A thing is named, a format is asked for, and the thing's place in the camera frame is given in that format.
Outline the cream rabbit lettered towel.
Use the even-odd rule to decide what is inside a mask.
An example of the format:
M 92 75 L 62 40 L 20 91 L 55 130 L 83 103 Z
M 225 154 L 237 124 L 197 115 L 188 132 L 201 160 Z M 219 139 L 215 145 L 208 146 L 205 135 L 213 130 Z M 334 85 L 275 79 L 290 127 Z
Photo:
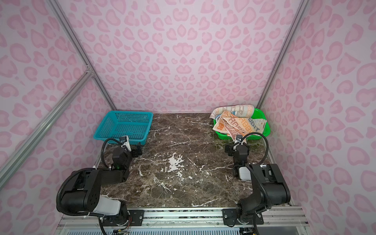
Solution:
M 253 132 L 269 136 L 271 129 L 260 110 L 256 110 L 254 117 L 237 117 L 229 111 L 223 112 L 214 119 L 212 128 L 222 140 L 235 140 L 236 135 L 245 136 Z

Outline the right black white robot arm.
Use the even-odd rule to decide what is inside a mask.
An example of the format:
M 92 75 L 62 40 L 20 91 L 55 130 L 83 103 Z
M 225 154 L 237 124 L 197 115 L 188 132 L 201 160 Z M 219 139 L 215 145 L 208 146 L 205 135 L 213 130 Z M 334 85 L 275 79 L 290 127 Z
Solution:
M 237 222 L 256 223 L 263 212 L 290 202 L 290 190 L 277 164 L 249 163 L 246 144 L 227 144 L 225 152 L 233 158 L 233 175 L 252 183 L 252 193 L 237 203 Z

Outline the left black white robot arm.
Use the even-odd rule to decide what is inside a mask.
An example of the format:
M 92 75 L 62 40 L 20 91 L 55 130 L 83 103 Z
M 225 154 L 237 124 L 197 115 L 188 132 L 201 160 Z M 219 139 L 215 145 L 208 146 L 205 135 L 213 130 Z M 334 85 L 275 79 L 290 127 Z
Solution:
M 101 187 L 125 183 L 134 158 L 142 155 L 140 144 L 113 149 L 113 164 L 108 168 L 83 168 L 72 172 L 56 196 L 56 208 L 68 216 L 95 216 L 104 226 L 129 225 L 126 203 L 101 195 Z

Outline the teal plastic basket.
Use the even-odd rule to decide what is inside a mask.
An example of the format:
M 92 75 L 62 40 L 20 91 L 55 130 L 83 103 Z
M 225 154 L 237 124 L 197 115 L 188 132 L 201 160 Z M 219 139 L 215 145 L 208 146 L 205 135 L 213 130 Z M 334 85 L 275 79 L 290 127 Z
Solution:
M 128 136 L 131 145 L 145 145 L 153 121 L 153 113 L 136 111 L 110 111 L 102 120 L 94 139 L 105 141 L 113 138 L 119 140 Z

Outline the pale pink patterned towel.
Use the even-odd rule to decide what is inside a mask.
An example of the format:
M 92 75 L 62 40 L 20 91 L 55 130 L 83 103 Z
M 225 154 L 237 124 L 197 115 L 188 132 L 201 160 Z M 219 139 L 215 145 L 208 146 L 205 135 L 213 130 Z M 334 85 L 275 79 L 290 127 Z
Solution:
M 250 104 L 218 107 L 212 111 L 212 113 L 210 114 L 210 118 L 217 119 L 217 117 L 219 117 L 225 111 L 229 111 L 237 117 L 247 118 L 253 115 L 255 107 Z

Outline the green plastic basket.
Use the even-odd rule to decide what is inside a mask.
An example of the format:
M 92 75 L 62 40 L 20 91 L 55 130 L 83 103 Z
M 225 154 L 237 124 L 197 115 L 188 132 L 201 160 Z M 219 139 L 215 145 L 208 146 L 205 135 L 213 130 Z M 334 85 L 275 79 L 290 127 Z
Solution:
M 257 132 L 268 136 L 270 127 L 264 113 L 252 105 L 219 107 L 213 110 L 210 118 L 214 121 L 212 128 L 220 139 L 235 141 L 237 135 Z

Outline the left diagonal aluminium strut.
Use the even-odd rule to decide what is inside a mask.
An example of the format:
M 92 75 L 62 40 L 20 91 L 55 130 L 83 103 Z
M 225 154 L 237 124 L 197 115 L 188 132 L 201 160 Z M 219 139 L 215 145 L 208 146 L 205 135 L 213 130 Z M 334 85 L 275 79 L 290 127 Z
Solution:
M 41 142 L 92 77 L 92 70 L 87 70 L 13 152 L 10 159 L 1 168 L 1 189 L 5 187 L 13 175 L 19 170 L 26 158 Z

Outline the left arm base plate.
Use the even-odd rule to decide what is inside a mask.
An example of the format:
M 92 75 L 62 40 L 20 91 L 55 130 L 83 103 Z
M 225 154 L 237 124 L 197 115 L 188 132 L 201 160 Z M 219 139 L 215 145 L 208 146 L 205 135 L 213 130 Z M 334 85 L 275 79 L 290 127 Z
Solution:
M 142 226 L 144 214 L 144 210 L 120 211 L 118 215 L 105 216 L 102 224 L 108 227 Z

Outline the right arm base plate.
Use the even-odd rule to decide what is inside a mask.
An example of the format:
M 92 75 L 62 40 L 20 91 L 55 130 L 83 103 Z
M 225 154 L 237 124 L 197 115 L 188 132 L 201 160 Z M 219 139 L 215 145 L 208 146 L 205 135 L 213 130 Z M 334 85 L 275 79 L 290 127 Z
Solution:
M 240 215 L 238 215 L 237 210 L 235 208 L 222 209 L 221 212 L 222 212 L 223 224 L 229 227 L 234 227 L 235 225 L 253 226 L 254 223 L 257 225 L 264 224 L 264 220 L 261 214 L 259 215 L 253 214 L 251 216 L 247 216 L 241 219 Z

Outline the aluminium front rail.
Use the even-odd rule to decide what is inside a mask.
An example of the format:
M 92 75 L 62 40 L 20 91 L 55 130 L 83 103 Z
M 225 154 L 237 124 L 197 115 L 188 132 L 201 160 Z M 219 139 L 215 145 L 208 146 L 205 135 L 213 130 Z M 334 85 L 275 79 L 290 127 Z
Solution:
M 100 226 L 95 217 L 63 216 L 57 235 L 252 235 L 254 226 L 223 224 L 222 209 L 233 207 L 130 208 L 144 210 L 142 226 Z M 262 214 L 260 235 L 311 235 L 308 220 L 299 206 L 276 206 Z

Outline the right rear aluminium post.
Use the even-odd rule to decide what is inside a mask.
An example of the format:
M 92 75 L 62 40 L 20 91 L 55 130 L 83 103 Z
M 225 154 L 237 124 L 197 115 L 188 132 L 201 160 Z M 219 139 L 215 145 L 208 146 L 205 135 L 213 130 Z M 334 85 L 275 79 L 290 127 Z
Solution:
M 297 12 L 296 12 L 296 14 L 295 14 L 295 16 L 292 20 L 292 23 L 291 23 L 289 30 L 287 31 L 286 37 L 283 40 L 283 43 L 282 43 L 282 46 L 279 50 L 276 61 L 273 65 L 272 70 L 269 74 L 269 77 L 266 81 L 265 87 L 264 87 L 264 89 L 261 93 L 260 99 L 259 99 L 258 104 L 257 104 L 258 109 L 262 109 L 262 106 L 263 106 L 263 104 L 266 100 L 268 92 L 271 89 L 272 83 L 275 80 L 277 73 L 278 73 L 281 65 L 283 64 L 283 61 L 284 61 L 286 55 L 288 54 L 289 47 L 291 46 L 291 44 L 294 40 L 294 37 L 296 36 L 296 33 L 299 31 L 299 27 L 302 24 L 302 21 L 303 21 L 305 15 L 306 15 L 307 11 L 310 8 L 311 2 L 312 1 L 309 1 L 309 0 L 300 1 Z

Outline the aluminium post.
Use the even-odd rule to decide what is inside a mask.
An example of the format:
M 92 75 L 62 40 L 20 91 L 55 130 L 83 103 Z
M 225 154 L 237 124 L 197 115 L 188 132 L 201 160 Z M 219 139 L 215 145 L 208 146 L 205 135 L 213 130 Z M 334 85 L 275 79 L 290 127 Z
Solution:
M 86 65 L 89 72 L 91 72 L 94 76 L 94 80 L 101 91 L 102 95 L 104 96 L 107 103 L 110 105 L 112 110 L 117 110 L 114 102 L 112 101 L 109 93 L 104 87 L 103 82 L 101 81 L 98 73 L 96 72 L 93 63 L 90 61 L 87 52 L 85 51 L 81 41 L 77 37 L 76 33 L 74 32 L 66 14 L 64 13 L 61 5 L 56 0 L 47 0 L 48 5 L 50 6 L 51 10 L 53 11 L 54 15 L 56 16 L 58 22 L 62 26 L 63 30 L 65 31 L 68 39 L 72 43 L 72 46 L 78 53 L 79 57 L 82 59 L 84 64 Z
M 295 16 L 292 20 L 292 23 L 291 23 L 289 30 L 287 31 L 286 37 L 283 40 L 283 43 L 282 43 L 282 46 L 279 50 L 276 61 L 273 65 L 272 70 L 269 74 L 269 77 L 266 81 L 265 87 L 264 87 L 264 89 L 261 93 L 260 99 L 259 99 L 258 104 L 257 104 L 258 109 L 262 109 L 262 106 L 263 106 L 263 104 L 266 100 L 268 92 L 271 89 L 272 83 L 275 80 L 277 73 L 278 73 L 281 65 L 283 64 L 283 61 L 284 61 L 286 55 L 288 54 L 289 47 L 291 46 L 291 44 L 294 40 L 294 37 L 296 36 L 296 33 L 299 31 L 299 27 L 302 24 L 302 21 L 303 21 L 305 15 L 306 15 L 307 11 L 310 8 L 311 2 L 312 1 L 309 1 L 309 0 L 300 1 L 297 12 L 296 12 L 296 14 L 295 14 Z

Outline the left rear aluminium post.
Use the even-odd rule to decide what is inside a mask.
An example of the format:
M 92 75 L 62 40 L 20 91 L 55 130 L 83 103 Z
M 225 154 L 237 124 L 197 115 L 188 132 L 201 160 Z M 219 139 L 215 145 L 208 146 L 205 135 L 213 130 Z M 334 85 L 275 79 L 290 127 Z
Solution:
M 64 13 L 61 5 L 56 0 L 47 0 L 48 5 L 50 6 L 51 10 L 53 11 L 54 15 L 56 16 L 58 22 L 62 26 L 63 30 L 65 31 L 68 39 L 72 43 L 72 46 L 78 53 L 79 57 L 82 59 L 84 64 L 86 65 L 89 72 L 91 72 L 94 76 L 94 80 L 101 91 L 102 95 L 104 96 L 107 103 L 110 105 L 112 110 L 117 110 L 114 102 L 112 101 L 109 93 L 104 87 L 103 82 L 101 81 L 98 73 L 96 72 L 93 63 L 90 61 L 87 52 L 85 51 L 81 41 L 77 37 L 76 33 L 74 32 L 66 14 Z

